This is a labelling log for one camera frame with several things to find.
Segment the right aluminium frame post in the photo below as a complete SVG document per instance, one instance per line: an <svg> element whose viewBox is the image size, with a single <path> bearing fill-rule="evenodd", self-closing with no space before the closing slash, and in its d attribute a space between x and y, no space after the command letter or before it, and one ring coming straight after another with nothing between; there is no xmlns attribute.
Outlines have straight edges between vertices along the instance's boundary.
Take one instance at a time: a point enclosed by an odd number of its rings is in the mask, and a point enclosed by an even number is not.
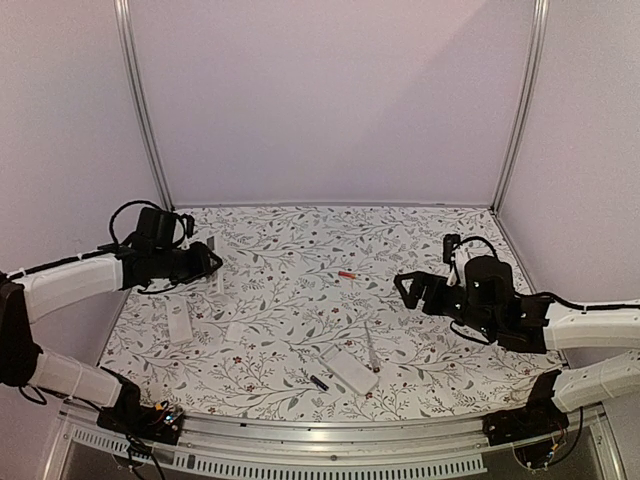
<svg viewBox="0 0 640 480"><path fill-rule="evenodd" d="M524 138L531 104L534 99L537 77L544 50L549 4L550 2L548 0L536 0L533 5L531 35L527 49L524 75L521 82L514 121L507 142L505 157L491 203L491 210L496 216L500 215L506 202L508 189Z"/></svg>

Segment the left aluminium frame post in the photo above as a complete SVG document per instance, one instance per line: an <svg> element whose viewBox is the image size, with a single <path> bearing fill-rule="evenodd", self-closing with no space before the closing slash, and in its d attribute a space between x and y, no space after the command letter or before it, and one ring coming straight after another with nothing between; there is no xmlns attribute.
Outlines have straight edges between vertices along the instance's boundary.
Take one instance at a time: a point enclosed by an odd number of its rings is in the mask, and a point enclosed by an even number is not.
<svg viewBox="0 0 640 480"><path fill-rule="evenodd" d="M159 147L145 95L142 72L135 44L131 5L127 0L115 0L113 4L124 60L125 75L128 81L135 117L151 176L159 195L161 205L166 209L173 210L175 206L170 193L167 175L162 165Z"/></svg>

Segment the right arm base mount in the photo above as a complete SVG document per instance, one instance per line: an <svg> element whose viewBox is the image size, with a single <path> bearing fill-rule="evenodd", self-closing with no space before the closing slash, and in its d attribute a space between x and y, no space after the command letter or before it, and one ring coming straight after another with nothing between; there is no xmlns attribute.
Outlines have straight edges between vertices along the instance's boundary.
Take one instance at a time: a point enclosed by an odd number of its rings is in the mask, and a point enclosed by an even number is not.
<svg viewBox="0 0 640 480"><path fill-rule="evenodd" d="M541 443L517 447L514 451L516 460L531 470L552 464L568 427L567 414L551 400L533 401L520 408L496 411L482 419L482 431L491 446L546 436Z"/></svg>

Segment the white remote with display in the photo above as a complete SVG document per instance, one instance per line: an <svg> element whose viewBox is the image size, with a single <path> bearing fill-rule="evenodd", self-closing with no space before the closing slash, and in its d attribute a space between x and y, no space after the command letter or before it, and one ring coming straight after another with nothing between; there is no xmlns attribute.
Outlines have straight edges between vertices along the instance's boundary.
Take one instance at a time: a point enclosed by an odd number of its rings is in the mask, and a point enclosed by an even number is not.
<svg viewBox="0 0 640 480"><path fill-rule="evenodd" d="M208 276L208 284L211 292L218 297L224 295L224 278L222 273L223 260L217 253L218 240L216 236L210 236L206 240L209 249L209 260L213 272Z"/></svg>

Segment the white remote control back up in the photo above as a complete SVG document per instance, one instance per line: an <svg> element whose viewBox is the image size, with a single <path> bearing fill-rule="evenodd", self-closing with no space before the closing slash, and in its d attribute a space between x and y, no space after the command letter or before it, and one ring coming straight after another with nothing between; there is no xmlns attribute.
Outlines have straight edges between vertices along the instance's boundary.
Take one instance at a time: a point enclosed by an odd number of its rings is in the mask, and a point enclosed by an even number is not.
<svg viewBox="0 0 640 480"><path fill-rule="evenodd" d="M379 377L348 351L331 346L320 353L319 361L354 393L366 396L378 385Z"/></svg>

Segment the white battery cover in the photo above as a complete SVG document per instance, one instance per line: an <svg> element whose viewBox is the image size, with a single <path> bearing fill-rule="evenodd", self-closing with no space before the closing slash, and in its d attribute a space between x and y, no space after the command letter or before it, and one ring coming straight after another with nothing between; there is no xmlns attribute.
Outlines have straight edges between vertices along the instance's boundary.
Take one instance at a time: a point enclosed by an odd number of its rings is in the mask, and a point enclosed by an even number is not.
<svg viewBox="0 0 640 480"><path fill-rule="evenodd" d="M227 327L225 333L225 341L230 343L239 343L244 335L244 325L242 323L233 322Z"/></svg>

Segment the white remote with green logo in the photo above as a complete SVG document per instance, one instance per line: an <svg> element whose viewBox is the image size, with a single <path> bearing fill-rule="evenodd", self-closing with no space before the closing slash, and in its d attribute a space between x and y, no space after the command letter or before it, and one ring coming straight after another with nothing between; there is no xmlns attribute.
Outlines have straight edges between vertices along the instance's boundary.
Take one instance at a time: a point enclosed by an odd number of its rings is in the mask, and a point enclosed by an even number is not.
<svg viewBox="0 0 640 480"><path fill-rule="evenodd" d="M165 304L170 343L180 345L191 342L193 332L187 302L181 297L171 296Z"/></svg>

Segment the clear handle screwdriver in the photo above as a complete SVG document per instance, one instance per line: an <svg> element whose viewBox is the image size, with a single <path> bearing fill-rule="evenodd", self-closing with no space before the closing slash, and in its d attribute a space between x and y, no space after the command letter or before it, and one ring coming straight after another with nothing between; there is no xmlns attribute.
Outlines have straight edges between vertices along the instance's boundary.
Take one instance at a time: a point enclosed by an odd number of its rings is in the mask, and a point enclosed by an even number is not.
<svg viewBox="0 0 640 480"><path fill-rule="evenodd" d="M379 364L379 359L377 357L376 354L376 350L372 341L372 337L370 334L370 330L368 327L367 322L364 322L364 331L365 331L365 336L366 336L366 341L367 341L367 348L368 348L368 353L369 353L369 360L370 360L370 366L371 369L374 373L379 373L380 372L380 364Z"/></svg>

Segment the aluminium frame post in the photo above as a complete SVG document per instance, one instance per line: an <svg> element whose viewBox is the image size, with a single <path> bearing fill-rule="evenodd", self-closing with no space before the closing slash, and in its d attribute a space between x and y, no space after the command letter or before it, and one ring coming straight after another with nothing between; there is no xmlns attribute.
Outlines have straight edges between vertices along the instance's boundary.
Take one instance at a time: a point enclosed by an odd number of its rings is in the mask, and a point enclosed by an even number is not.
<svg viewBox="0 0 640 480"><path fill-rule="evenodd" d="M128 81L135 117L151 176L159 195L161 205L166 209L173 210L175 206L170 193L167 175L162 165L159 147L145 95L142 72L135 44L131 5L127 0L115 0L113 4L124 60L125 75Z"/></svg>
<svg viewBox="0 0 640 480"><path fill-rule="evenodd" d="M500 215L506 202L508 189L524 138L531 104L534 99L537 77L544 50L549 4L550 2L548 0L536 0L533 5L531 35L527 49L524 75L521 82L514 121L507 142L505 157L491 203L491 210L496 216Z"/></svg>

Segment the floral tablecloth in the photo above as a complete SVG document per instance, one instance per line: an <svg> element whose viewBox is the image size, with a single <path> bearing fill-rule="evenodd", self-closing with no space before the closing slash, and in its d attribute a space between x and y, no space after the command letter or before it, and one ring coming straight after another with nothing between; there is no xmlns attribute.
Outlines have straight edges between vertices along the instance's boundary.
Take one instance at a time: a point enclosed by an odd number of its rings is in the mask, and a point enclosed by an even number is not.
<svg viewBox="0 0 640 480"><path fill-rule="evenodd" d="M208 281L177 289L193 339L173 345L165 297L130 294L101 358L147 401L251 419L399 421L516 407L538 375L563 364L555 353L478 345L471 331L452 332L447 319L405 308L394 288L399 273L446 273L448 233L474 237L477 255L495 247L512 262L486 210L228 207L196 209L193 217L198 240L220 243L224 295ZM244 325L239 343L225 341L233 322ZM366 396L319 361L338 346L372 371L364 322L380 364Z"/></svg>

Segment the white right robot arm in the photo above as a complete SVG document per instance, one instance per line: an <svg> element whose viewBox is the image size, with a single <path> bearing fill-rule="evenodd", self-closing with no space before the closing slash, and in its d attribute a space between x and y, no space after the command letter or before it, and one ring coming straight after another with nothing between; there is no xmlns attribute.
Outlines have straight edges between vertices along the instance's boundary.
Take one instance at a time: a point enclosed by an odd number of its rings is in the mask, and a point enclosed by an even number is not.
<svg viewBox="0 0 640 480"><path fill-rule="evenodd" d="M578 369L539 377L517 427L537 436L563 413L639 391L639 303L579 304L552 292L517 291L510 264L495 248L472 255L474 237L448 234L442 258L447 275L399 273L394 285L406 308L448 317L452 331L467 327L475 342L516 353L546 354L579 348L619 348L621 354Z"/></svg>

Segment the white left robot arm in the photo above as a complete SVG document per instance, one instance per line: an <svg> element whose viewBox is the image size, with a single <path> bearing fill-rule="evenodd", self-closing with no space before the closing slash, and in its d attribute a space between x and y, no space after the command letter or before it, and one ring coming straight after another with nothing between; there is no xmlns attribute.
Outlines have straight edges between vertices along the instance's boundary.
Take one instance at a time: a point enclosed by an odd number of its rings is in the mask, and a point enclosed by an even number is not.
<svg viewBox="0 0 640 480"><path fill-rule="evenodd" d="M148 426L148 412L134 399L138 387L104 369L87 365L38 345L31 327L50 313L97 295L142 290L156 280L169 288L188 285L219 271L222 259L206 243L196 241L195 219L165 210L149 200L137 206L135 229L119 239L114 219L108 224L110 243L1 276L1 382L30 386L76 398L108 410L128 434Z"/></svg>

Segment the purple battery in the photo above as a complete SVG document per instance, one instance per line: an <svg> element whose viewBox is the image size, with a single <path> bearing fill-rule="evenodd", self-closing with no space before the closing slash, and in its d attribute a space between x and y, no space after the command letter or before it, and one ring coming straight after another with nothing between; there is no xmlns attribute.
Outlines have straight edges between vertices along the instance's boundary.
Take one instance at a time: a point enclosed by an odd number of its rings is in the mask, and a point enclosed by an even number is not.
<svg viewBox="0 0 640 480"><path fill-rule="evenodd" d="M314 375L310 376L310 381L324 392L329 390L329 387Z"/></svg>

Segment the front aluminium rail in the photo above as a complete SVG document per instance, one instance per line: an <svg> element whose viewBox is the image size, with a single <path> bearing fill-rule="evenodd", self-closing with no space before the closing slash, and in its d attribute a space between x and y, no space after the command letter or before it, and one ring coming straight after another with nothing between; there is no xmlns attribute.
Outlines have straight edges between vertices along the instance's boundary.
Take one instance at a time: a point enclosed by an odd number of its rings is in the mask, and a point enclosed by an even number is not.
<svg viewBox="0 0 640 480"><path fill-rule="evenodd" d="M626 479L606 413L591 406L567 432L493 445L480 415L398 422L308 423L193 414L174 445L129 451L88 406L67 402L44 479ZM560 440L551 466L520 464Z"/></svg>

